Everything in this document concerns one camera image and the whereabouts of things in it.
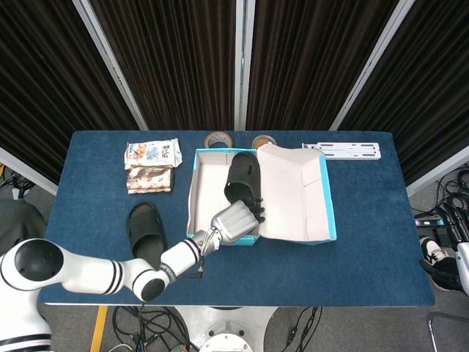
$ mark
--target tape roll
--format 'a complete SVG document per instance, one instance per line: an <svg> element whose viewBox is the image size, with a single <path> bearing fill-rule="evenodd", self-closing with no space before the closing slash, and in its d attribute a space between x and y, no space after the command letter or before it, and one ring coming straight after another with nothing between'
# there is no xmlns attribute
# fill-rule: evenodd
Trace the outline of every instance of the tape roll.
<svg viewBox="0 0 469 352"><path fill-rule="evenodd" d="M226 132L215 131L210 133L204 142L206 148L211 148L215 143L223 143L226 145L226 148L233 147L233 140Z"/></svg>
<svg viewBox="0 0 469 352"><path fill-rule="evenodd" d="M260 136L257 136L253 139L252 148L258 149L261 145L267 143L277 145L277 141L272 136L268 136L267 134L261 134Z"/></svg>

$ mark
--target metal plate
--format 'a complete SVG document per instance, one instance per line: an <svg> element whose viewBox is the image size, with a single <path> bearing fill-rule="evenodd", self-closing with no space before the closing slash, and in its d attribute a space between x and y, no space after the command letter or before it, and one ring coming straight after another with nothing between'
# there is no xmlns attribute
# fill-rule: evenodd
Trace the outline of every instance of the metal plate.
<svg viewBox="0 0 469 352"><path fill-rule="evenodd" d="M252 341L253 352L264 351L265 329L277 307L241 307L233 310L204 306L176 306L188 327L189 336L198 348L211 338L211 327L225 322L239 324Z"/></svg>
<svg viewBox="0 0 469 352"><path fill-rule="evenodd" d="M200 352L253 352L246 341L235 334L218 334L206 341Z"/></svg>

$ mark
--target yellow tape on floor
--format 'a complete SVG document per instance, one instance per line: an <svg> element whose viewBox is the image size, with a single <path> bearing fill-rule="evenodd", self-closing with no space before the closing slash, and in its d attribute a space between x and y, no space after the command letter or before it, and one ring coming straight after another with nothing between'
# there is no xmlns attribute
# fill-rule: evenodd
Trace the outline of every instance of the yellow tape on floor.
<svg viewBox="0 0 469 352"><path fill-rule="evenodd" d="M108 306L100 306L100 308L97 310L95 332L93 333L93 341L91 342L91 348L89 349L89 352L100 352L107 314Z"/></svg>

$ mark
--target blue table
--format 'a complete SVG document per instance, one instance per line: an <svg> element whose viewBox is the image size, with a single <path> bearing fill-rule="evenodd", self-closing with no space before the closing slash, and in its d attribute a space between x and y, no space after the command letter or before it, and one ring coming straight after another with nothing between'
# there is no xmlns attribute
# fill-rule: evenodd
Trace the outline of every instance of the blue table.
<svg viewBox="0 0 469 352"><path fill-rule="evenodd" d="M301 142L378 142L379 161L332 161L328 173L337 241L316 246L260 238L252 247L223 247L205 260L203 279L174 283L152 304L221 306L428 306L435 302L410 211L392 135L356 131L230 132L236 147L270 134L288 148ZM185 238L194 151L207 131L80 131L73 135L46 238L77 254L132 258L125 232L138 202L157 205L169 245ZM183 163L168 194L127 194L127 142L178 137ZM45 288L40 301L137 304L114 296Z"/></svg>

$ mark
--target snack package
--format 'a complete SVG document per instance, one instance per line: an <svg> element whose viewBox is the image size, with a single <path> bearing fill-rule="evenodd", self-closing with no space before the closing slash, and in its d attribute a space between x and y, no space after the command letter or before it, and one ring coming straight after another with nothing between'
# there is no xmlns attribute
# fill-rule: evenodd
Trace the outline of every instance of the snack package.
<svg viewBox="0 0 469 352"><path fill-rule="evenodd" d="M182 163L182 153L177 138L167 141L127 143L124 169L132 166L171 166Z"/></svg>
<svg viewBox="0 0 469 352"><path fill-rule="evenodd" d="M170 192L173 184L173 169L169 166L135 166L127 177L129 194Z"/></svg>

